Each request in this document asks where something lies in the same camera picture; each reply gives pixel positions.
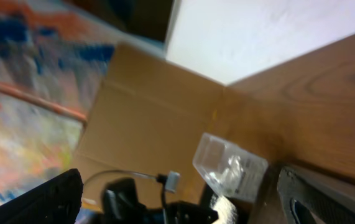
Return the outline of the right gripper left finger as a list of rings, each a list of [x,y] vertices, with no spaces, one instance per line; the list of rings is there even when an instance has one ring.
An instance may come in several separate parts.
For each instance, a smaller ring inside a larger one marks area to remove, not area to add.
[[[74,224],[81,208],[83,182],[70,169],[0,206],[0,224]]]

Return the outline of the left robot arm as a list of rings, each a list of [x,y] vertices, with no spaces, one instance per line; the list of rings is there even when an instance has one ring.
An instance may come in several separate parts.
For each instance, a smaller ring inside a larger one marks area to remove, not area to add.
[[[128,177],[108,183],[102,193],[104,223],[120,224],[210,224],[217,211],[184,201],[166,202],[162,183],[160,208],[147,208],[138,199],[135,180]]]

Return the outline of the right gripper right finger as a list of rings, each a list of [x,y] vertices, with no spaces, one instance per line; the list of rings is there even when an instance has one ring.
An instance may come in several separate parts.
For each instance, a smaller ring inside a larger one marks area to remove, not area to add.
[[[355,185],[297,166],[283,166],[277,182],[288,223],[355,223]]]

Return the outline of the white napkin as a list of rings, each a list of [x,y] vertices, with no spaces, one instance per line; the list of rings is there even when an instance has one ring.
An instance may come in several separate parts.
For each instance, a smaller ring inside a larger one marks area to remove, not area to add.
[[[220,187],[237,187],[243,176],[243,167],[240,156],[231,156],[218,166],[216,171],[210,172],[210,177],[214,179]]]

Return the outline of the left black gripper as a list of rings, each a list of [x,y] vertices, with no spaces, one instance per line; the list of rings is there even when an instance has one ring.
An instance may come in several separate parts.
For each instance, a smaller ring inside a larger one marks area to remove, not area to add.
[[[136,183],[126,177],[105,185],[101,193],[102,223],[164,224],[162,209],[151,210],[138,199]]]

